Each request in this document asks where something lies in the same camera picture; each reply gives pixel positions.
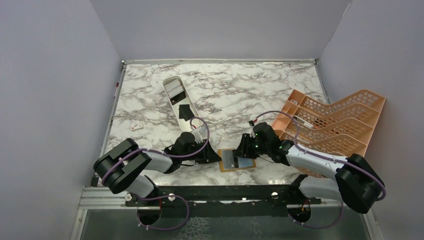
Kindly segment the yellow leather card holder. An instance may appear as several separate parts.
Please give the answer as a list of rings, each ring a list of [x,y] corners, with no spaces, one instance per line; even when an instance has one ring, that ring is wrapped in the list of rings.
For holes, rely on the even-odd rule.
[[[233,148],[225,148],[218,150],[217,154],[221,157],[221,161],[219,162],[219,169],[222,173],[251,169],[256,167],[255,159],[236,157],[234,155],[234,152],[235,149]]]

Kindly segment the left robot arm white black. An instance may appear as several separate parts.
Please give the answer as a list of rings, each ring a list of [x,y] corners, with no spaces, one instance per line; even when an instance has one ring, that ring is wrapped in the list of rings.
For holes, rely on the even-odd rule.
[[[144,205],[149,206],[157,200],[156,185],[142,175],[142,171],[170,174],[178,170],[184,161],[210,164],[221,161],[221,157],[208,139],[197,133],[183,132],[162,152],[140,148],[135,140],[127,138],[101,156],[93,164],[93,170],[102,185],[113,194],[123,191],[134,193]]]

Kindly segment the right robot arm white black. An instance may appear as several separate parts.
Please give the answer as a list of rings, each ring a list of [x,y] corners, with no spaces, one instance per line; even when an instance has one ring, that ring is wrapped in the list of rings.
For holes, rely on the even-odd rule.
[[[385,198],[385,184],[365,158],[353,153],[337,156],[312,150],[296,140],[281,140],[265,122],[244,133],[234,157],[255,159],[267,155],[277,164],[304,168],[322,175],[307,176],[288,190],[289,199],[300,204],[307,198],[325,198],[345,203],[357,213],[366,214],[375,202]]]

